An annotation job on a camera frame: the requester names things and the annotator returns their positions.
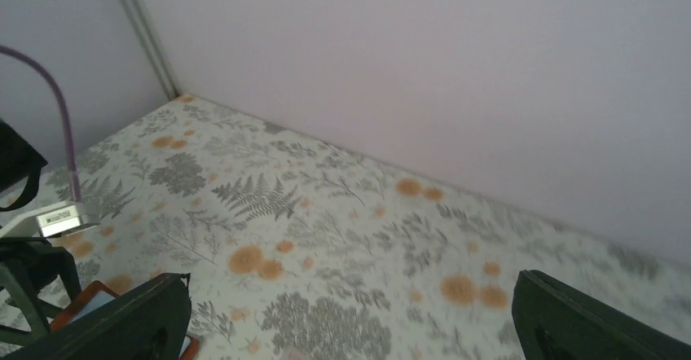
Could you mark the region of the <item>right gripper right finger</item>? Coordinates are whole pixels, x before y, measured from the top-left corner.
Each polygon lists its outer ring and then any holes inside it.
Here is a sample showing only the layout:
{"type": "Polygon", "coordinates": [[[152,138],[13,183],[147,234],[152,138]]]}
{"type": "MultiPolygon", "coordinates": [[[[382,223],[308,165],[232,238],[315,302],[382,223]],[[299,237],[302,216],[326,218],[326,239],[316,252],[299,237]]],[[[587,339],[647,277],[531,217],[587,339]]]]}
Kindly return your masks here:
{"type": "Polygon", "coordinates": [[[511,315],[526,359],[689,359],[690,345],[539,270],[522,270],[511,315]]]}

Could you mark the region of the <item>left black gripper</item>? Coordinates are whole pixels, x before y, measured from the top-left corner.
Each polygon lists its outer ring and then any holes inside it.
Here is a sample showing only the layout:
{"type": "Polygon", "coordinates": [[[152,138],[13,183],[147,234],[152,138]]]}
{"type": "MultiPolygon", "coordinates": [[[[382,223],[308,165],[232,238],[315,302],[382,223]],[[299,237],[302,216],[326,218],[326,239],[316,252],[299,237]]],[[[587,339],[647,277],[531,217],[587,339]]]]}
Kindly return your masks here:
{"type": "Polygon", "coordinates": [[[1,289],[9,293],[9,304],[24,315],[29,331],[1,325],[1,342],[27,346],[51,333],[47,314],[61,308],[41,300],[40,291],[60,279],[69,299],[81,293],[73,255],[46,240],[1,242],[1,289]]]}

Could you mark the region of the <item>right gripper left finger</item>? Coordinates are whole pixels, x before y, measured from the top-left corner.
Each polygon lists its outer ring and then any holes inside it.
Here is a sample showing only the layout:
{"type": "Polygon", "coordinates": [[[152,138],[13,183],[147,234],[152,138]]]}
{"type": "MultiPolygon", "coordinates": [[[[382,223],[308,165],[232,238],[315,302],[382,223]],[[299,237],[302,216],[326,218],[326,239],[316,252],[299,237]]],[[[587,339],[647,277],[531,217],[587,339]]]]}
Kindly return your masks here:
{"type": "Polygon", "coordinates": [[[163,273],[8,359],[179,359],[191,320],[190,274],[163,273]]]}

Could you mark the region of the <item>brown leather card holder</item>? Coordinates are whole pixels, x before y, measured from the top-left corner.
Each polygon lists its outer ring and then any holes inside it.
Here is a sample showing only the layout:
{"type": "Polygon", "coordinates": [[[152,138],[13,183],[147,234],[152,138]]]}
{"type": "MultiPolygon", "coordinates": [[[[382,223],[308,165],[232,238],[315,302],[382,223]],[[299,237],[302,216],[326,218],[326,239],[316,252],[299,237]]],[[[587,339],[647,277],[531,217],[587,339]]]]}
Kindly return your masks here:
{"type": "MultiPolygon", "coordinates": [[[[108,302],[115,300],[119,294],[104,283],[96,280],[89,284],[69,305],[67,305],[50,323],[52,332],[56,332],[66,325],[86,316],[108,302]]],[[[200,340],[186,334],[180,349],[180,360],[196,358],[200,350],[200,340]]]]}

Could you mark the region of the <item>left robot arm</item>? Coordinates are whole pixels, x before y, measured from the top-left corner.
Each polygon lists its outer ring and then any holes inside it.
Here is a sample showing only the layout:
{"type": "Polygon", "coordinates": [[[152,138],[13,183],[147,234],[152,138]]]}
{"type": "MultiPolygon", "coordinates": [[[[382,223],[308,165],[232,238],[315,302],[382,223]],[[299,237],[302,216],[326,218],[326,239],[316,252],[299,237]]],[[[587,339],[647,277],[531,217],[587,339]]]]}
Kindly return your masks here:
{"type": "MultiPolygon", "coordinates": [[[[25,180],[16,200],[3,205],[3,213],[23,208],[37,195],[41,172],[47,161],[7,123],[1,123],[1,191],[25,180]]],[[[1,325],[3,344],[27,346],[51,332],[49,320],[63,310],[41,300],[38,293],[57,278],[63,281],[70,299],[81,292],[75,261],[62,247],[42,237],[1,237],[1,291],[9,305],[17,308],[29,324],[29,331],[1,325]]]]}

